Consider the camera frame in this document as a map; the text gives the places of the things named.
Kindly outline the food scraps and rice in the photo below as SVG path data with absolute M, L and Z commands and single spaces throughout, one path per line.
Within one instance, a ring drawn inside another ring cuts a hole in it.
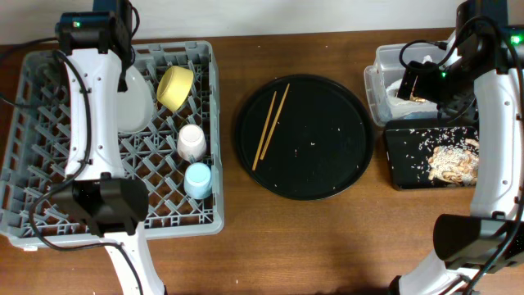
M 418 187 L 467 187 L 477 182 L 479 133 L 469 126 L 410 129 L 402 144 L 414 144 L 402 158 Z

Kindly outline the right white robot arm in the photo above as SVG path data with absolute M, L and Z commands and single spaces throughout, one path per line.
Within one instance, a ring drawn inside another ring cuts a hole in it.
M 505 1 L 467 0 L 438 63 L 404 64 L 399 97 L 434 102 L 451 119 L 478 113 L 480 169 L 468 216 L 441 215 L 433 251 L 396 277 L 391 294 L 470 294 L 480 279 L 523 263 L 523 28 Z

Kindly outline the pink plastic cup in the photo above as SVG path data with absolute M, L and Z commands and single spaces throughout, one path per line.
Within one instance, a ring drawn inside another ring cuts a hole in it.
M 205 156 L 206 137 L 200 126 L 188 124 L 181 128 L 178 132 L 177 152 L 186 161 L 199 161 Z

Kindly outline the gold snack wrapper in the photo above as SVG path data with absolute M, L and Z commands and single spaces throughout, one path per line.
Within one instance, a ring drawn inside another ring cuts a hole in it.
M 424 103 L 426 100 L 424 98 L 420 98 L 420 97 L 417 97 L 415 95 L 415 86 L 417 85 L 417 81 L 418 79 L 415 79 L 414 82 L 413 82 L 413 87 L 412 87 L 412 90 L 411 90 L 411 93 L 410 93 L 410 96 L 409 96 L 409 100 L 411 102 L 417 102 L 417 103 Z

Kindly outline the yellow bowl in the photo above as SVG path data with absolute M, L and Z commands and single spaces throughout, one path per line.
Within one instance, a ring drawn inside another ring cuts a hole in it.
M 162 76 L 156 99 L 164 107 L 176 112 L 185 102 L 193 84 L 194 73 L 181 66 L 171 66 Z

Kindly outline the white round plate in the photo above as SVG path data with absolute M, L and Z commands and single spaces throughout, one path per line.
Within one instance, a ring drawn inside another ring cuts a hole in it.
M 122 134 L 143 131 L 154 115 L 154 100 L 151 89 L 142 74 L 134 66 L 126 71 L 128 90 L 117 93 L 117 129 Z

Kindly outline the light blue plastic cup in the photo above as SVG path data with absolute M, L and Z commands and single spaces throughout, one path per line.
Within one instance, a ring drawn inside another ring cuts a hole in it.
M 209 197 L 212 192 L 210 167 L 200 162 L 191 164 L 185 171 L 183 188 L 193 199 L 203 200 Z

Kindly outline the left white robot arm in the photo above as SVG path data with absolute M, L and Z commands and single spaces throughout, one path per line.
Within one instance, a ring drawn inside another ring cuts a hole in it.
M 151 120 L 152 100 L 134 68 L 132 38 L 139 26 L 129 1 L 96 1 L 87 12 L 66 12 L 56 24 L 54 54 L 67 70 L 70 90 L 70 151 L 65 182 L 52 199 L 98 238 L 127 294 L 164 294 L 145 238 L 148 190 L 124 176 L 118 113 L 141 98 L 141 117 Z

